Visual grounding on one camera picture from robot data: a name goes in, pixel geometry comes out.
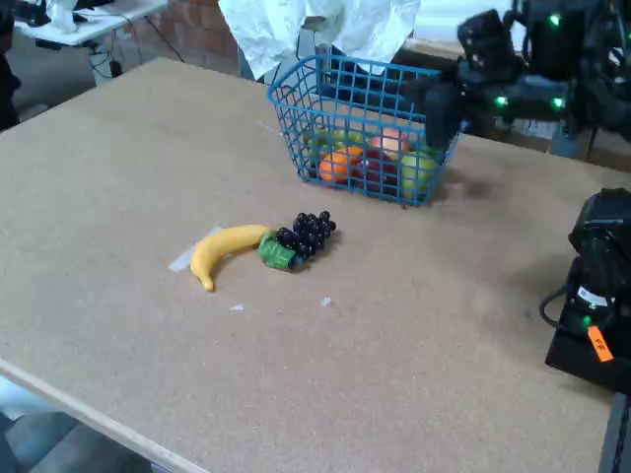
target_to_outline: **blue wire basket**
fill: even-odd
[[[425,116],[400,90],[435,73],[347,56],[299,61],[268,93],[298,176],[401,204],[429,203],[457,137],[430,148]]]

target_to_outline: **green apple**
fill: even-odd
[[[438,163],[432,156],[420,153],[418,156],[408,153],[401,158],[401,194],[406,199],[414,198],[414,187],[425,190],[434,175]]]

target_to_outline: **small white paper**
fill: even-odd
[[[216,234],[217,232],[220,232],[221,230],[223,230],[223,228],[215,227],[213,230],[208,232],[208,234],[206,234],[204,238],[208,237],[209,235]],[[189,248],[187,251],[182,253],[176,259],[174,259],[169,265],[169,269],[171,269],[174,273],[178,273],[182,269],[187,268],[190,265],[190,258],[192,257],[193,252],[195,251],[195,248],[204,238],[202,238],[200,241],[198,241],[196,244],[194,244],[191,248]]]

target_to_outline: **banana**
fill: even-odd
[[[243,225],[209,235],[195,247],[190,258],[190,270],[206,291],[213,291],[215,285],[210,272],[217,261],[233,251],[255,246],[268,232],[272,232],[272,229],[264,225]]]

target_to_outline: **green light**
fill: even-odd
[[[550,25],[552,25],[554,28],[558,28],[559,25],[561,24],[561,15],[558,14],[554,14],[554,15],[550,15],[548,17],[548,22],[550,23]]]
[[[558,111],[562,108],[565,108],[565,99],[555,97],[554,99],[550,101],[550,105],[552,106],[552,108]]]
[[[496,97],[494,102],[495,102],[495,106],[497,106],[498,108],[503,108],[509,104],[509,100],[505,96]]]

